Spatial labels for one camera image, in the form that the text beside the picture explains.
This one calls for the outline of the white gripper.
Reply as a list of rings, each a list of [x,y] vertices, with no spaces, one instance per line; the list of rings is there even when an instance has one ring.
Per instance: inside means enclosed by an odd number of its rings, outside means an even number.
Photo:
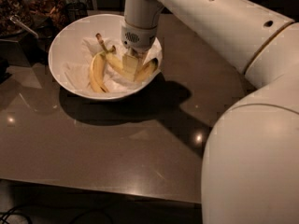
[[[147,58],[147,50],[151,49],[155,41],[156,34],[156,27],[143,29],[126,21],[121,23],[121,42],[128,48],[122,56],[123,71],[129,74],[135,73],[135,80]]]

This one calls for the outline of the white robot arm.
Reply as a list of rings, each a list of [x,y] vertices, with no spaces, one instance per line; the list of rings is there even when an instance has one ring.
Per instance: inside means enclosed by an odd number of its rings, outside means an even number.
[[[299,27],[249,0],[126,0],[126,46],[150,48],[166,7],[250,89],[215,122],[201,168],[203,224],[299,224]]]

